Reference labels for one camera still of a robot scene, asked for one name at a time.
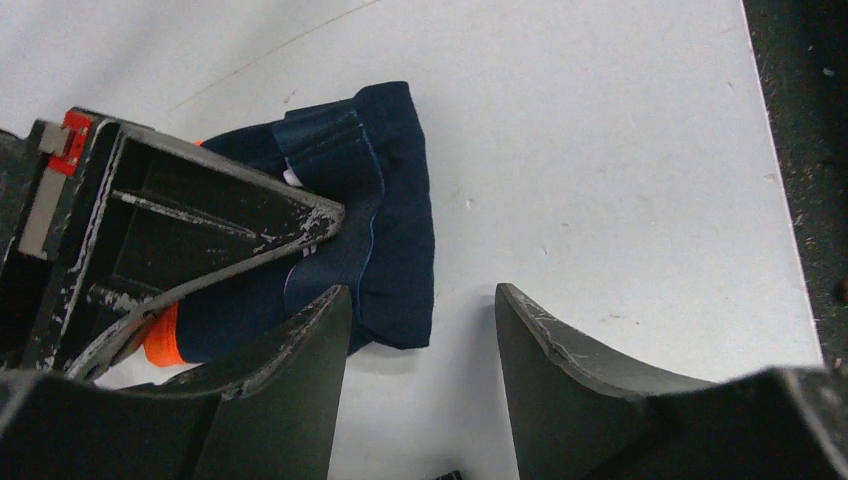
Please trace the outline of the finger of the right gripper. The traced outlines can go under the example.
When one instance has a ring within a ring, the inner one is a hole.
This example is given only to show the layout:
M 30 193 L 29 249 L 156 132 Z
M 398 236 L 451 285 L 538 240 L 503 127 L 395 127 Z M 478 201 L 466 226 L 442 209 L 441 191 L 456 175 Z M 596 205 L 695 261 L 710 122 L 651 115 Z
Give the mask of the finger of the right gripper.
M 58 371 L 73 379 L 121 361 L 188 294 L 320 243 L 344 218 L 335 201 L 131 122 L 111 160 L 84 275 L 97 336 L 82 361 Z

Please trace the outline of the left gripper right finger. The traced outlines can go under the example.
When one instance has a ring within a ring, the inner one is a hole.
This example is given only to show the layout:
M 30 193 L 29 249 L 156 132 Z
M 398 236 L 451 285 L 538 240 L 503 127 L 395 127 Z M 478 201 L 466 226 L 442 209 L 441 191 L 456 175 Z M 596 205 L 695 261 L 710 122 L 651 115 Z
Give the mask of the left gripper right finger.
M 843 479 L 847 374 L 721 383 L 630 357 L 501 283 L 495 321 L 523 479 Z

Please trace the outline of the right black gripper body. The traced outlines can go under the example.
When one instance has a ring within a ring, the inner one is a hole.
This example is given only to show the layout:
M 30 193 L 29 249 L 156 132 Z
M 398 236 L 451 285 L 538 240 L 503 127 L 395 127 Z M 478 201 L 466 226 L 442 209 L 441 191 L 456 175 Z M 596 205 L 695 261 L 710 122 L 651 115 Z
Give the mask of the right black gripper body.
M 94 343 L 86 313 L 98 192 L 126 122 L 71 109 L 1 133 L 1 367 L 69 371 Z

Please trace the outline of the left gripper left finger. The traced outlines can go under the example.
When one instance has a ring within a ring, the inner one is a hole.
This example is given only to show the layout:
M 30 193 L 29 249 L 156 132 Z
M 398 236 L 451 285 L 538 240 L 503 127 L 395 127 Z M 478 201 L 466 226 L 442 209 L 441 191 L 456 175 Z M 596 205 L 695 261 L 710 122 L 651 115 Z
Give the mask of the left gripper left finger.
M 235 353 L 161 385 L 1 376 L 5 479 L 324 479 L 352 305 L 334 286 Z

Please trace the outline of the navy orange underwear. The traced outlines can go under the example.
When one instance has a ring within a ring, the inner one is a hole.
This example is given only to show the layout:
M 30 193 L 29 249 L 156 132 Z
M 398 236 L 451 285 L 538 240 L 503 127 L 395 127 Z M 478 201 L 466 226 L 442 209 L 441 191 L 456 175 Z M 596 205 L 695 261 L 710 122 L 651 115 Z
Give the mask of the navy orange underwear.
M 158 367 L 207 363 L 346 286 L 348 350 L 427 347 L 435 301 L 435 234 L 426 142 L 409 84 L 291 110 L 203 147 L 343 205 L 331 239 L 205 287 L 153 323 L 143 350 Z

